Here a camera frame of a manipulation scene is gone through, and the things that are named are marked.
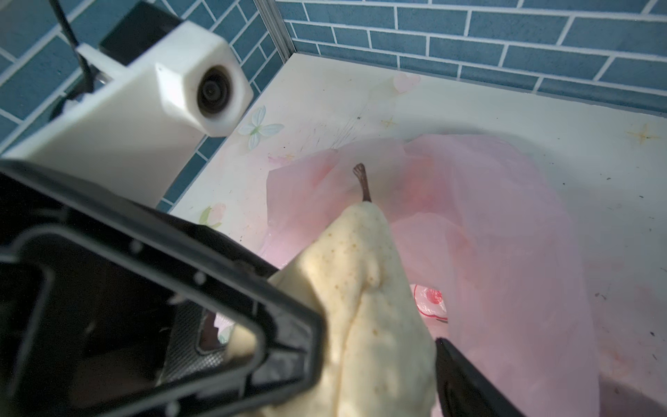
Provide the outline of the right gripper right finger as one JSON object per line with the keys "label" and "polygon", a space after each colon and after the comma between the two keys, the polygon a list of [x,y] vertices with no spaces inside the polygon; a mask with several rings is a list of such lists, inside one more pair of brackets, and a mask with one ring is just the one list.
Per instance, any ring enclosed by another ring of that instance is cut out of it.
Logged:
{"label": "right gripper right finger", "polygon": [[448,339],[435,341],[439,404],[448,417],[524,417]]}

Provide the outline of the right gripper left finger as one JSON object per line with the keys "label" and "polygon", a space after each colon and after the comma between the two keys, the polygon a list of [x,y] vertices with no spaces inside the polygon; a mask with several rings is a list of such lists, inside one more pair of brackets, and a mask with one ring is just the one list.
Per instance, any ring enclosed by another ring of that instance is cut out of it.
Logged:
{"label": "right gripper left finger", "polygon": [[235,416],[321,378],[322,316],[227,236],[1,163],[1,413]]}

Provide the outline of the pale yellow fake pear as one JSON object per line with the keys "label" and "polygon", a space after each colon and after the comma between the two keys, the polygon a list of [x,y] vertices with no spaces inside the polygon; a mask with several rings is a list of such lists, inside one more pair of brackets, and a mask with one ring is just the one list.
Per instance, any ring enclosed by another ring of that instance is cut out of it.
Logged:
{"label": "pale yellow fake pear", "polygon": [[362,201],[269,280],[323,316],[321,378],[260,416],[427,416],[436,402],[434,340],[366,169],[354,173]]}

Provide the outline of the pink plastic bag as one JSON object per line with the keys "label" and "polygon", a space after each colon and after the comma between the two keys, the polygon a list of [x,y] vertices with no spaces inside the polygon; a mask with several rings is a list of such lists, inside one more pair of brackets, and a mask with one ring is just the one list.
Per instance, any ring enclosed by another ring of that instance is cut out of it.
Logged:
{"label": "pink plastic bag", "polygon": [[363,163],[407,278],[441,293],[433,328],[527,416],[596,416],[592,315],[571,219],[508,142],[423,135],[347,144],[267,176],[264,259],[285,266],[361,194]]}

